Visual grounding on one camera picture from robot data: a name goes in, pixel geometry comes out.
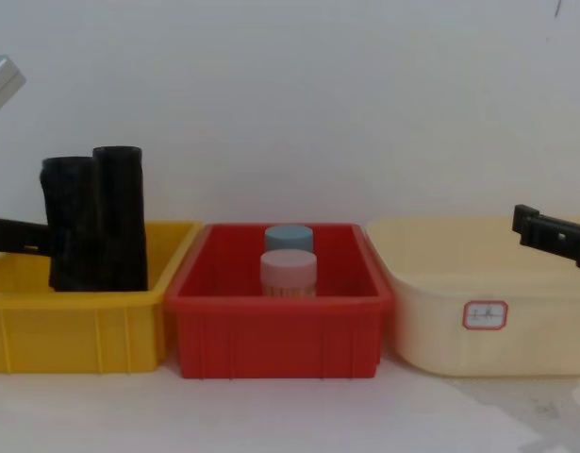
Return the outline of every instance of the label sticker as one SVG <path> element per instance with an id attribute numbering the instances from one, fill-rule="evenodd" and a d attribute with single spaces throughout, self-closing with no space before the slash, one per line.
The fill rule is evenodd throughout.
<path id="1" fill-rule="evenodd" d="M 463 327 L 468 330 L 500 330 L 507 323 L 503 300 L 471 300 L 463 309 Z"/>

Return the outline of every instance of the white wall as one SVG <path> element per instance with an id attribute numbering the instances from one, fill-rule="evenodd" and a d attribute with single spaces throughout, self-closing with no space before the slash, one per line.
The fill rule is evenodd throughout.
<path id="1" fill-rule="evenodd" d="M 580 0 L 0 0 L 28 78 L 0 216 L 41 160 L 145 152 L 150 218 L 580 212 Z"/>

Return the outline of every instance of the yellow plastic bin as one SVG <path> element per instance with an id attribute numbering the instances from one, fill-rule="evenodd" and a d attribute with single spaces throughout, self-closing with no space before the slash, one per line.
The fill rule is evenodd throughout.
<path id="1" fill-rule="evenodd" d="M 580 375 L 580 269 L 521 246 L 511 218 L 399 218 L 366 230 L 396 295 L 406 361 L 460 377 Z"/>
<path id="2" fill-rule="evenodd" d="M 49 259 L 0 255 L 0 373 L 139 373 L 165 357 L 161 301 L 201 229 L 148 223 L 149 291 L 55 293 Z"/>

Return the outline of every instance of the white table surface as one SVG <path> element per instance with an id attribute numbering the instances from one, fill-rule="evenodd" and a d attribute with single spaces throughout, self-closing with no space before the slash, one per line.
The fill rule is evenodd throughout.
<path id="1" fill-rule="evenodd" d="M 0 453 L 580 452 L 580 380 L 0 375 Z"/>

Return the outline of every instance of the pink jar lid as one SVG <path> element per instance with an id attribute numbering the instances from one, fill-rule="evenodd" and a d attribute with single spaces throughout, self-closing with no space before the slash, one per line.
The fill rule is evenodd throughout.
<path id="1" fill-rule="evenodd" d="M 306 250 L 278 249 L 260 257 L 260 281 L 272 288 L 305 288 L 317 282 L 317 257 Z"/>

